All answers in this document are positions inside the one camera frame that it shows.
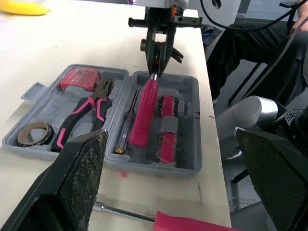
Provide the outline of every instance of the gray plastic tool case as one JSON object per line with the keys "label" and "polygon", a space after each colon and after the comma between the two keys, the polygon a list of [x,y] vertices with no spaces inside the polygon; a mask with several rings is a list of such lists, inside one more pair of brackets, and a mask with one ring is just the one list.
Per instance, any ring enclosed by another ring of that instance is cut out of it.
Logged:
{"label": "gray plastic tool case", "polygon": [[[65,91],[58,89],[58,84],[66,73],[78,67],[95,68],[99,72],[100,80],[111,78],[114,81],[114,88],[109,95],[112,107],[107,111],[103,126],[103,129],[106,129],[109,134],[104,158],[105,164],[124,172],[173,178],[191,178],[200,171],[202,161],[198,81],[188,76],[164,74],[158,80],[158,99],[164,95],[169,95],[173,96],[177,102],[175,116],[178,118],[178,127],[175,128],[177,129],[177,145],[174,165],[157,161],[158,137],[164,131],[163,126],[168,124],[164,122],[164,118],[159,117],[158,109],[151,124],[150,140],[146,149],[128,146],[125,155],[113,153],[124,117],[129,111],[134,94],[140,90],[134,108],[134,111],[137,112],[142,87],[149,79],[149,75],[148,72],[140,71],[129,77],[126,70],[99,66],[70,65],[51,86],[46,87],[38,82],[34,84],[22,96],[22,99],[30,100],[34,104],[4,137],[2,141],[4,147],[26,157],[38,157],[50,161],[57,158],[58,153],[50,151],[56,138],[55,135],[50,144],[26,148],[18,147],[16,139],[24,126],[36,121],[51,124],[55,134],[57,134],[63,121],[74,110],[78,101],[92,94],[92,92],[76,86],[68,86]],[[88,133],[91,130],[94,115],[95,109],[79,120],[71,133],[70,139]]]}

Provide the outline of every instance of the yellow banana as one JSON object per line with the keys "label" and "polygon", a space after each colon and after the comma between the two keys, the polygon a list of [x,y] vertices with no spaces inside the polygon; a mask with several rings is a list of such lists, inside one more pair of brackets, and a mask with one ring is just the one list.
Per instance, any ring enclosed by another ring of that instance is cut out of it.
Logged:
{"label": "yellow banana", "polygon": [[19,2],[12,0],[0,0],[0,10],[6,13],[16,13],[25,15],[43,15],[49,9],[38,3]]}

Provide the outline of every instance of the tool case latch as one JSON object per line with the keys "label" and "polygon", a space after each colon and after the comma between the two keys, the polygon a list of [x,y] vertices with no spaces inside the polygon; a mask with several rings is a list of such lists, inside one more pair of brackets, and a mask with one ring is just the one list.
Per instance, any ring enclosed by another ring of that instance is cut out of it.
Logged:
{"label": "tool case latch", "polygon": [[28,100],[35,103],[38,99],[41,98],[42,94],[45,93],[46,90],[47,87],[44,84],[36,82],[35,84],[32,85],[32,87],[29,88],[29,90],[27,90],[22,95],[21,98],[23,100]]}

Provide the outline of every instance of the black pants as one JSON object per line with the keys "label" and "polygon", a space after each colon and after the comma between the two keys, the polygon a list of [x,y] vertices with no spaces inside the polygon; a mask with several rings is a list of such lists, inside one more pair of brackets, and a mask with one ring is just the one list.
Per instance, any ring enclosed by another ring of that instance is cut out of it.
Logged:
{"label": "black pants", "polygon": [[[256,28],[263,25],[264,23],[237,23],[231,26]],[[284,25],[273,25],[255,32],[226,30],[207,62],[212,98],[219,96],[220,88],[241,59],[271,66],[283,51],[290,37],[289,31],[290,28]],[[302,71],[307,45],[308,31],[299,31],[280,62],[250,95],[287,105],[302,93],[307,86]]]}

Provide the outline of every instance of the white table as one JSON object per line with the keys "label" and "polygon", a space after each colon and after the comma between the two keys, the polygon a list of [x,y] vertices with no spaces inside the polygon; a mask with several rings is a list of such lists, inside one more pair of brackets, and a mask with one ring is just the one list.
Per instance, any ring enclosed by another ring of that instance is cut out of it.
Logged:
{"label": "white table", "polygon": [[[70,64],[122,68],[130,74],[147,70],[140,52],[145,28],[130,28],[128,18],[144,17],[144,8],[88,1],[51,0],[45,16],[2,15],[0,23],[0,139],[30,108],[20,96],[36,81],[50,85]],[[197,16],[197,11],[186,11]],[[180,28],[174,46],[182,64],[170,60],[166,73],[199,80],[202,162],[190,180],[137,174],[121,177],[103,168],[98,201],[135,213],[154,216],[162,211],[230,226],[227,196],[200,29]],[[36,177],[51,163],[27,159],[0,148],[0,227]],[[151,230],[142,222],[93,212],[90,231]]]}

